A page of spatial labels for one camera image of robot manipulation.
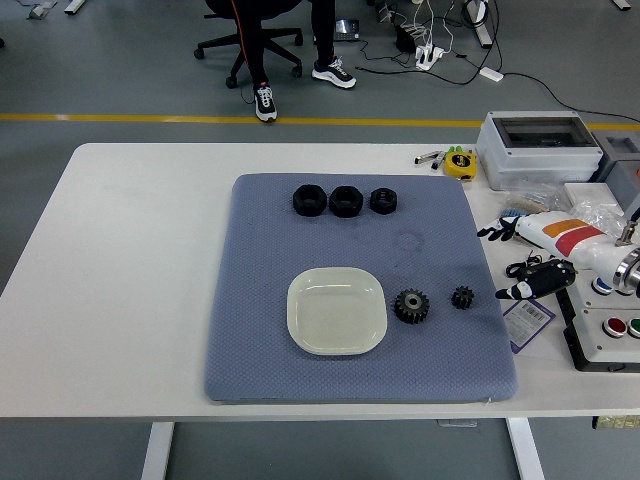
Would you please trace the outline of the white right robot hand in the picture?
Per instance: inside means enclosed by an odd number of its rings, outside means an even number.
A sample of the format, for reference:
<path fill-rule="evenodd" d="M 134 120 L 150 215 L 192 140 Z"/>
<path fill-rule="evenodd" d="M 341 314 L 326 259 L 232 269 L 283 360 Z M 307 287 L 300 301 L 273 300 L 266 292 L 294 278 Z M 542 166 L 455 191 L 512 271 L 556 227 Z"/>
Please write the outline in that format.
<path fill-rule="evenodd" d="M 490 241 L 507 241 L 514 235 L 573 264 L 590 269 L 604 283 L 625 294 L 636 291 L 629 283 L 635 258 L 631 245 L 617 246 L 615 239 L 598 228 L 561 211 L 502 217 L 477 232 Z"/>

